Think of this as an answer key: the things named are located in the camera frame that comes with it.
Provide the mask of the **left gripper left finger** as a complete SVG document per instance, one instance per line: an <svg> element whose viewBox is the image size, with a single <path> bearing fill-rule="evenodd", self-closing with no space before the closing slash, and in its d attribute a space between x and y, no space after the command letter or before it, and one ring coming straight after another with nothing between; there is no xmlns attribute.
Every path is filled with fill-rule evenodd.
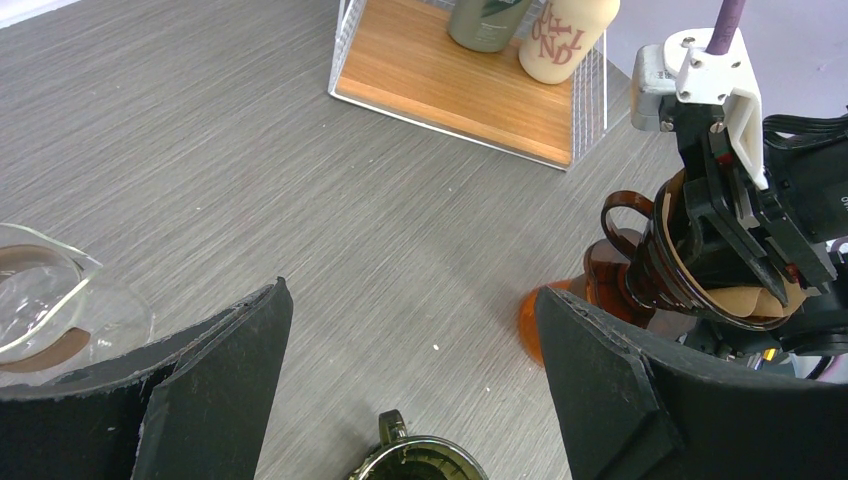
<svg viewBox="0 0 848 480"><path fill-rule="evenodd" d="M1 391L5 479L251 479L287 348L278 278L208 319Z"/></svg>

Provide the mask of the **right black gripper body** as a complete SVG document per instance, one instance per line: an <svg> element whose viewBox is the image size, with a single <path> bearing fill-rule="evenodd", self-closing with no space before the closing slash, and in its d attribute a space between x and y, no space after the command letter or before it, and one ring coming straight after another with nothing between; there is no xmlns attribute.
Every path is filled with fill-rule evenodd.
<svg viewBox="0 0 848 480"><path fill-rule="evenodd" d="M769 187L758 189L734 152L714 106L680 104L675 135L685 179L706 177L738 223L765 249L783 279L808 299L784 324L751 331L744 348L778 344L798 356L836 357L847 351L847 120L772 115L763 125ZM689 220L683 198L675 213L675 246Z"/></svg>

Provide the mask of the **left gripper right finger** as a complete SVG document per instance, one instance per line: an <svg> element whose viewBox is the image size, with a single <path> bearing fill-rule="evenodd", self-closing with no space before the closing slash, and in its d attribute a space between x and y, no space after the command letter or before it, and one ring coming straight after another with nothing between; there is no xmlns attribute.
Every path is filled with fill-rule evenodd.
<svg viewBox="0 0 848 480"><path fill-rule="evenodd" d="M576 479L843 479L847 388L755 371L568 292L545 371Z"/></svg>

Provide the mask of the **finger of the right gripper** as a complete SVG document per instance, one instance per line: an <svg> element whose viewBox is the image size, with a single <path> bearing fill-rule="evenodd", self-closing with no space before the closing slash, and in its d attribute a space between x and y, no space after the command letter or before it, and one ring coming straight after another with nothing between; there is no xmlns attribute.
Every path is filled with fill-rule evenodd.
<svg viewBox="0 0 848 480"><path fill-rule="evenodd" d="M711 188L708 178L688 178L682 187L689 220L682 239L684 265L706 290L759 288L783 308L789 294L783 277L766 261L765 249L736 220L724 188Z"/></svg>

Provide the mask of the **amber brown coffee dripper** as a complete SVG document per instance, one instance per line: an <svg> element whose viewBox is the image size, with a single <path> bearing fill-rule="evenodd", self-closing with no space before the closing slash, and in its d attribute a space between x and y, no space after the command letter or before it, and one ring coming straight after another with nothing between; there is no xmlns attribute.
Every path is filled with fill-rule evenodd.
<svg viewBox="0 0 848 480"><path fill-rule="evenodd" d="M629 323L645 328L657 310L733 325L752 331L715 311L708 311L698 299L694 286L675 266L670 243L663 236L662 194L654 200L630 190L611 193L601 212L603 241L590 247L584 256L588 300Z"/></svg>

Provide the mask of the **brown paper coffee filter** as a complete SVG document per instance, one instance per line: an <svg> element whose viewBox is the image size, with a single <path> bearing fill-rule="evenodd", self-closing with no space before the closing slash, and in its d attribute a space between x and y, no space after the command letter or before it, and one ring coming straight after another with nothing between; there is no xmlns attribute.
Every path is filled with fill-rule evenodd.
<svg viewBox="0 0 848 480"><path fill-rule="evenodd" d="M679 170L665 185L665 192L662 194L663 205L661 206L661 218L666 227L663 236L670 243L670 251L675 266L680 269L683 278L693 284L699 301L705 305L708 311L715 311L718 315L726 317L728 323L734 321L749 329L774 328L775 324L781 324L786 318L797 312L808 299L808 295L799 284L790 283L786 279L781 279L788 294L788 305L783 306L764 287L738 286L705 290L694 278L690 270L683 264L670 235L671 215L676 210L675 202L683 198L681 191L684 179L685 172Z"/></svg>

